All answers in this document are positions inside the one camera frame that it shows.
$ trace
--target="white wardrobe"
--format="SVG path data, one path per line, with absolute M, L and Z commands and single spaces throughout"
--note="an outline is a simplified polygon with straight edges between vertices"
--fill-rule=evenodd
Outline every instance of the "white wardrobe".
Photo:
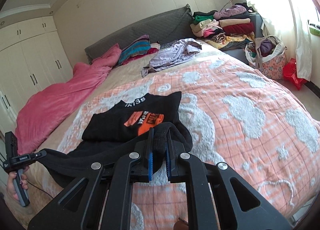
M 71 78 L 53 17 L 0 29 L 0 131 L 14 131 L 17 114 L 32 95 Z

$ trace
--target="sheer curtain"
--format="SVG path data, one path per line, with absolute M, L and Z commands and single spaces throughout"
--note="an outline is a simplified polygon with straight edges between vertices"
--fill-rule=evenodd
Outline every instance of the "sheer curtain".
M 297 0 L 247 0 L 263 19 L 263 34 L 279 37 L 288 50 L 288 60 L 297 60 L 298 78 L 310 81 L 312 50 L 307 17 Z

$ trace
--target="striped pillow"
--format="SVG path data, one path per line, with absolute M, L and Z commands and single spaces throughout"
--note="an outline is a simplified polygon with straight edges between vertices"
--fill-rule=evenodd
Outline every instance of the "striped pillow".
M 148 49 L 150 49 L 150 39 L 149 35 L 143 35 L 140 38 L 132 42 L 128 47 L 124 48 L 120 54 L 118 65 L 121 65 L 123 61 L 129 57 L 136 55 L 146 54 Z

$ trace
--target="headboard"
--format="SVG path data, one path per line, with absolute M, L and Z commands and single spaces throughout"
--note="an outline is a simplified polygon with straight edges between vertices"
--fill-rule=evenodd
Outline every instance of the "headboard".
M 84 51 L 91 64 L 93 59 L 102 56 L 114 44 L 118 43 L 120 48 L 125 48 L 144 34 L 149 35 L 151 43 L 158 41 L 160 44 L 177 39 L 195 38 L 190 28 L 192 21 L 191 9 L 187 4 L 180 9 L 160 13 L 130 24 L 100 39 Z

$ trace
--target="silver screw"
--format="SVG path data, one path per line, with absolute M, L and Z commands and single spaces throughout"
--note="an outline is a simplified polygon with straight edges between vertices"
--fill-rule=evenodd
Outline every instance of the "silver screw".
M 129 157 L 130 157 L 131 159 L 137 159 L 137 158 L 139 158 L 139 153 L 130 153 L 130 154 L 129 154 Z
M 101 168 L 101 164 L 98 162 L 91 164 L 91 169 L 100 169 L 100 168 Z
M 190 154 L 189 153 L 181 153 L 180 157 L 183 158 L 184 160 L 187 160 L 190 158 Z
M 219 168 L 219 169 L 222 169 L 222 170 L 225 170 L 225 169 L 228 168 L 228 165 L 225 164 L 224 162 L 220 162 L 220 163 L 218 164 L 218 168 Z

